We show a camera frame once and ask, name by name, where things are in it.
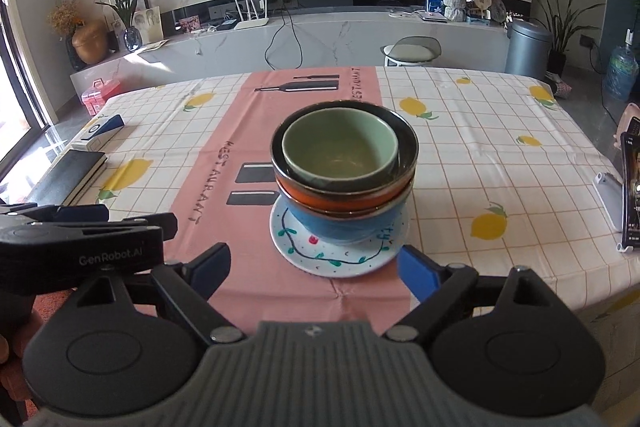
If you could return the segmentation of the white fruit pattern plate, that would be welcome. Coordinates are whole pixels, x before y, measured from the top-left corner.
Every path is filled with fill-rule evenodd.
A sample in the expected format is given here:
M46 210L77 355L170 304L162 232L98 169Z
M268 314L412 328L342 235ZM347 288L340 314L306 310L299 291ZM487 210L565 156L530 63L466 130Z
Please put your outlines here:
M408 239L409 227L409 210L404 208L367 239L337 245L307 231L282 196L273 204L269 216L271 239L282 257L303 272L330 279L360 277L385 267Z

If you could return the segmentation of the orange steel bowl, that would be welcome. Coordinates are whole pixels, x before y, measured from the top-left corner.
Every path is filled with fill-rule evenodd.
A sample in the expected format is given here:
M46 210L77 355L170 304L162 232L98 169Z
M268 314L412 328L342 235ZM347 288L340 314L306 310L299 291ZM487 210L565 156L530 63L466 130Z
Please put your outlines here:
M329 109L353 109L361 114L375 116L393 130L398 139L398 152L395 164L381 181L371 187L364 187L361 182L354 181L345 188L319 188L294 172L285 159L285 132L304 117ZM410 186L416 173L418 153L418 137L405 118L382 106L348 100L321 102L296 110L277 127L270 145L274 176L282 192L292 197L294 202L324 213L366 212L387 204Z

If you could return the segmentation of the blue steel bowl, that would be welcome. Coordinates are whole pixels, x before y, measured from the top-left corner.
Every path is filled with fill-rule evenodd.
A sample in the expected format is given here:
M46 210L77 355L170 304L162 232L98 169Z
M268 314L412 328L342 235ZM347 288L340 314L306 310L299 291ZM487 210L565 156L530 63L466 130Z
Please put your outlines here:
M334 245L348 245L363 242L378 234L390 235L404 227L407 218L407 200L412 191L409 183L389 202L362 211L329 212L312 210L282 193L272 207L272 214L282 223L282 227L293 219L304 230L322 241Z

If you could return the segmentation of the green ceramic bowl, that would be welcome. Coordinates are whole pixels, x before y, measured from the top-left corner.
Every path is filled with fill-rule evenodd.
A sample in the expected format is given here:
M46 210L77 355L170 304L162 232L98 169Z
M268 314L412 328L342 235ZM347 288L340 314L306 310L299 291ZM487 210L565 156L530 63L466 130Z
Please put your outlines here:
M283 133L282 153L300 181L335 192L370 190L396 166L399 143L382 118L350 107L314 109Z

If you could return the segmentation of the lemon pattern tablecloth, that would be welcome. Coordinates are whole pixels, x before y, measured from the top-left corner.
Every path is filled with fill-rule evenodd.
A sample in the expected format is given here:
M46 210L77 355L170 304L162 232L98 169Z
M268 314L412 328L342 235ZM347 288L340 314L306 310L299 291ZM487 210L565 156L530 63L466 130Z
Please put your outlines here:
M82 201L104 204L115 220L175 213L171 260L227 243L231 272L212 303L242 329L349 319L385 329L410 299L393 265L353 279L305 273L269 231L274 130L297 109L343 98L396 110L416 132L412 245L488 275L527 265L590 324L638 320L639 259L617 250L592 184L611 163L527 77L341 67L132 91L105 105L125 126L105 144L106 168Z

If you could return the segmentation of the white blue box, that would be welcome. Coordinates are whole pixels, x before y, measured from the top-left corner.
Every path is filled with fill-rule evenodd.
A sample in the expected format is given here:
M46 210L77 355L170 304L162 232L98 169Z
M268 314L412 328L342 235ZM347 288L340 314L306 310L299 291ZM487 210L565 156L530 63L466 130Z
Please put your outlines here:
M96 116L88 128L70 142L70 148L81 152L97 152L123 127L125 123L119 114Z

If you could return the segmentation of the pink storage case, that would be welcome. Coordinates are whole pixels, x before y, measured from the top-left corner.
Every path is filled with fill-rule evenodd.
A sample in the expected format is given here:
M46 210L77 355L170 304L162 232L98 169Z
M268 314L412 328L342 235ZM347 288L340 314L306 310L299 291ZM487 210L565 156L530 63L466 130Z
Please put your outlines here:
M117 79L103 80L98 78L81 95L81 102L85 105L90 116L96 116L109 98L122 93L122 83Z

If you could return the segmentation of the brown round vase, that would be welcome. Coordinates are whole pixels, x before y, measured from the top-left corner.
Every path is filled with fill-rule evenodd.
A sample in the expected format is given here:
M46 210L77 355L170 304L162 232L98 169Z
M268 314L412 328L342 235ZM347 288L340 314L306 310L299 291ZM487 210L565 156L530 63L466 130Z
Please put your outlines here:
M100 20L90 20L78 26L72 37L72 45L81 61L96 65L107 56L107 30Z

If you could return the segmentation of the dried yellow flowers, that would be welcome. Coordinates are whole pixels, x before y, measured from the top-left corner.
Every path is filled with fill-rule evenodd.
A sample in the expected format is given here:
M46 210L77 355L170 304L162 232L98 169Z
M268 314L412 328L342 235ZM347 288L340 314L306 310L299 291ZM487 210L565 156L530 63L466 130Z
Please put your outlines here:
M47 15L47 23L60 37L72 36L77 28L85 26L77 0L65 0L55 5Z

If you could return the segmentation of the grey white stool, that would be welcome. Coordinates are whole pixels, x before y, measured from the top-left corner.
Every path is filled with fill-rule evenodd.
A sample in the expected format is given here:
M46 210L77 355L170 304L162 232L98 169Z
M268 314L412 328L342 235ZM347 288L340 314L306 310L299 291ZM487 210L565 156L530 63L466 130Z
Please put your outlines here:
M381 52L386 67L424 67L442 55L442 46L434 37L410 36L382 46Z

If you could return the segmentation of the smartphone on stand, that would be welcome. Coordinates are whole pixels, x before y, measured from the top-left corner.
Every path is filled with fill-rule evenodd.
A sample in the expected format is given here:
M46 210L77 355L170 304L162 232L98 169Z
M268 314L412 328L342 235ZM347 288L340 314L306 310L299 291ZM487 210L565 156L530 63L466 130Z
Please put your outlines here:
M617 249L627 254L639 249L639 135L620 135L623 159L623 232Z

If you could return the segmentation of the framed photo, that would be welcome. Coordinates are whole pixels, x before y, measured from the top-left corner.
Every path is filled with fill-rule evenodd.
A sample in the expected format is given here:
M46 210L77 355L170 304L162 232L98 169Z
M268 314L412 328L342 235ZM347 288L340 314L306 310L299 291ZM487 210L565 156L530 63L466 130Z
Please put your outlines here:
M140 32L144 44L163 40L162 19L160 18L160 8L158 6L135 12L132 23Z

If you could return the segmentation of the potted green plant in glass vase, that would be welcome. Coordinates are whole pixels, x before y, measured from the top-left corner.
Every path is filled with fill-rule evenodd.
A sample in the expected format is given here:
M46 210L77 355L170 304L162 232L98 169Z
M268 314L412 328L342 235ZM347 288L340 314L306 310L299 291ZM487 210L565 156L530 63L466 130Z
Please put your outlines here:
M112 2L97 1L96 4L111 8L124 26L122 41L129 52L142 47L140 31L134 27L134 13L137 11L138 0L113 0Z

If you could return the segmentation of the pink space heater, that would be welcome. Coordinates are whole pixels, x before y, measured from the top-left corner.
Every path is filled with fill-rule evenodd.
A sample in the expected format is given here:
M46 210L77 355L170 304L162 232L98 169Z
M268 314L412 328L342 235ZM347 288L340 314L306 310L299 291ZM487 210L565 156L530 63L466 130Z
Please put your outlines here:
M632 135L639 134L640 127L640 107L636 103L629 103L623 111L620 122L614 134L614 145L620 148L620 138L622 134L628 132Z

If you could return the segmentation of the white marble tv console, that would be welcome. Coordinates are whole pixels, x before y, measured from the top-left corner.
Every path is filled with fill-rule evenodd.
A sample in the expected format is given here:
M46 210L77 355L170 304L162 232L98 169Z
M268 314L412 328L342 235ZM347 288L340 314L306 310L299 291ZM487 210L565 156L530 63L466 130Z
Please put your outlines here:
M500 26L424 22L387 12L275 15L266 26L171 37L157 50L119 52L70 76L78 95L94 80L127 90L277 69L381 66L382 46L429 36L442 46L437 67L503 72L509 39Z

